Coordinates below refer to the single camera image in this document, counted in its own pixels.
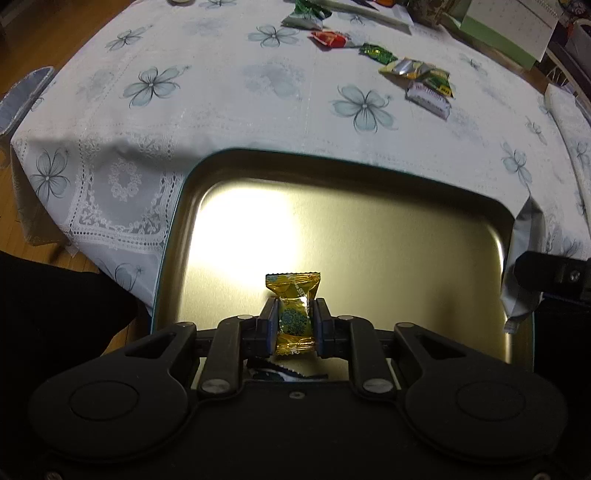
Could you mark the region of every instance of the white candy wrapper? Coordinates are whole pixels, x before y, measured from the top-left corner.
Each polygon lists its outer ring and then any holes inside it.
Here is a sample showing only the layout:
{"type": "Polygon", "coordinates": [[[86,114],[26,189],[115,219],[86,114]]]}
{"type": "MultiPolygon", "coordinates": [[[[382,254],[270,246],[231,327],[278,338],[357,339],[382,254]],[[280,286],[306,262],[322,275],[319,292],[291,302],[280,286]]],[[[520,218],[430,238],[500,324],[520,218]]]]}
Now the white candy wrapper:
{"type": "Polygon", "coordinates": [[[440,116],[444,120],[447,120],[447,117],[452,111],[452,106],[443,95],[431,90],[420,82],[411,82],[406,98],[426,108],[431,113],[440,116]]]}

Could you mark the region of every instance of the blue flower print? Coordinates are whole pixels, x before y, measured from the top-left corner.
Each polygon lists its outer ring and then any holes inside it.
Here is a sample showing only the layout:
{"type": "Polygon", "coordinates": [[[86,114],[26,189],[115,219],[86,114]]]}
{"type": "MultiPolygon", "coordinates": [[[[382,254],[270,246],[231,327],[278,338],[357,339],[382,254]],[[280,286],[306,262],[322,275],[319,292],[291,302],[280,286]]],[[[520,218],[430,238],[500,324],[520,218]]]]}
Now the blue flower print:
{"type": "Polygon", "coordinates": [[[149,29],[149,27],[151,27],[151,25],[148,27],[139,27],[133,31],[125,30],[124,32],[121,32],[119,35],[117,35],[116,40],[112,40],[109,43],[107,43],[107,45],[105,45],[105,48],[108,48],[109,51],[113,51],[119,50],[124,45],[131,45],[140,40],[142,38],[141,34],[144,33],[147,29],[149,29]]]}
{"type": "Polygon", "coordinates": [[[583,196],[579,189],[576,189],[574,192],[574,196],[577,202],[577,211],[579,215],[583,215],[584,217],[587,216],[587,207],[585,206],[585,201],[583,200],[583,196]]]}
{"type": "Polygon", "coordinates": [[[333,100],[336,115],[353,117],[353,126],[358,132],[378,131],[378,124],[392,128],[394,117],[384,110],[389,104],[389,97],[383,99],[375,90],[364,95],[355,85],[347,85],[338,91],[345,100],[333,100]]]}
{"type": "Polygon", "coordinates": [[[520,150],[512,150],[507,142],[503,143],[503,150],[507,153],[507,157],[504,157],[503,164],[510,173],[517,173],[519,182],[530,191],[531,173],[525,168],[525,153],[520,150]]]}
{"type": "Polygon", "coordinates": [[[67,151],[63,148],[58,148],[53,157],[44,151],[37,158],[39,173],[31,175],[29,180],[43,206],[47,206],[51,195],[56,198],[64,196],[66,187],[70,183],[70,180],[62,175],[67,163],[67,151]]]}
{"type": "Polygon", "coordinates": [[[200,7],[205,8],[220,8],[224,6],[231,6],[236,5],[236,0],[207,0],[207,2],[203,2],[199,4],[200,7]]]}
{"type": "Polygon", "coordinates": [[[375,22],[369,18],[362,17],[359,14],[350,14],[347,12],[337,12],[337,17],[343,20],[349,20],[351,25],[375,25],[375,22]]]}
{"type": "Polygon", "coordinates": [[[133,289],[138,277],[144,272],[142,267],[139,265],[133,266],[131,263],[121,263],[115,267],[113,272],[100,260],[97,262],[97,265],[103,272],[115,280],[121,288],[127,291],[133,289]]]}
{"type": "Polygon", "coordinates": [[[146,106],[155,95],[158,98],[168,98],[177,89],[178,83],[171,82],[181,75],[187,68],[170,67],[158,74],[156,67],[149,68],[138,75],[139,82],[132,83],[123,91],[123,97],[132,97],[129,107],[146,106]]]}
{"type": "Polygon", "coordinates": [[[483,77],[488,76],[488,72],[484,69],[484,67],[482,66],[482,63],[480,63],[474,59],[471,59],[470,57],[468,57],[467,55],[464,55],[463,53],[460,53],[460,60],[463,61],[464,63],[467,63],[470,67],[472,67],[474,70],[476,70],[483,77]]]}
{"type": "Polygon", "coordinates": [[[546,141],[545,136],[542,134],[542,128],[537,123],[532,122],[528,116],[526,116],[526,118],[527,118],[527,123],[525,124],[525,126],[528,129],[530,129],[530,132],[532,132],[535,135],[538,135],[538,139],[544,145],[548,145],[548,142],[546,141]]]}
{"type": "Polygon", "coordinates": [[[278,47],[282,43],[293,45],[297,43],[297,30],[281,27],[277,30],[273,25],[263,25],[256,28],[258,32],[249,33],[250,41],[261,42],[261,47],[278,47]]]}
{"type": "Polygon", "coordinates": [[[589,144],[586,142],[577,142],[574,146],[577,159],[579,162],[581,162],[581,166],[583,167],[591,166],[591,160],[589,159],[589,154],[587,153],[588,148],[589,144]]]}

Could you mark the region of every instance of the black fabric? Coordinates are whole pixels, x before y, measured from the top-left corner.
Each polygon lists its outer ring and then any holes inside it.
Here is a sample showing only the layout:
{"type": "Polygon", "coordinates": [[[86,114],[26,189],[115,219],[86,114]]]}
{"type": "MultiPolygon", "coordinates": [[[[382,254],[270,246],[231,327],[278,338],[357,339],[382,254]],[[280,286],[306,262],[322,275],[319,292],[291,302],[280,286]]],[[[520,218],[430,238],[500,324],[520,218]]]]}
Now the black fabric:
{"type": "Polygon", "coordinates": [[[569,422],[554,454],[575,479],[591,478],[591,308],[545,299],[535,313],[534,370],[564,394],[569,422]]]}
{"type": "Polygon", "coordinates": [[[27,422],[37,386],[99,356],[136,314],[135,297],[104,274],[0,251],[0,470],[17,478],[43,448],[27,422]]]}

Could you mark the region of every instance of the wooden floor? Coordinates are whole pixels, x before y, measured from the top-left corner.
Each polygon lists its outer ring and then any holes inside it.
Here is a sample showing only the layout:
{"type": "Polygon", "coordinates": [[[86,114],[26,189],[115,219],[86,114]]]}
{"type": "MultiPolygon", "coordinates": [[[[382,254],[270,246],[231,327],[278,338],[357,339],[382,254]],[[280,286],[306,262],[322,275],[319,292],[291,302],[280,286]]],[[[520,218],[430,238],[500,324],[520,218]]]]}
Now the wooden floor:
{"type": "MultiPolygon", "coordinates": [[[[52,65],[59,70],[131,0],[36,0],[0,35],[0,97],[28,72],[52,65]]],[[[0,170],[0,250],[76,271],[98,272],[82,253],[71,257],[58,245],[25,243],[12,192],[10,167],[0,170]]],[[[135,325],[117,334],[108,351],[135,336],[135,325]]]]}

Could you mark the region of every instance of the black pad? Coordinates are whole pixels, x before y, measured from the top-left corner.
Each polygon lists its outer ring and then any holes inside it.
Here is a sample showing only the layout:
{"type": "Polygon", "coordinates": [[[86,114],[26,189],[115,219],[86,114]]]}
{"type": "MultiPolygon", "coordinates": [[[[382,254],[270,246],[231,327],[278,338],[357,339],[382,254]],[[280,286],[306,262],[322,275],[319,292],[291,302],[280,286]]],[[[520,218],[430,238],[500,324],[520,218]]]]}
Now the black pad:
{"type": "Polygon", "coordinates": [[[403,408],[430,443],[464,458],[495,463],[533,458],[555,448],[567,413],[551,383],[416,325],[397,326],[396,334],[422,370],[411,379],[403,408]],[[434,348],[435,343],[441,347],[434,348]]]}
{"type": "Polygon", "coordinates": [[[194,324],[179,323],[48,380],[29,403],[36,432],[61,453],[88,460],[163,442],[189,410],[174,374],[181,363],[194,364],[195,333],[194,324]]]}

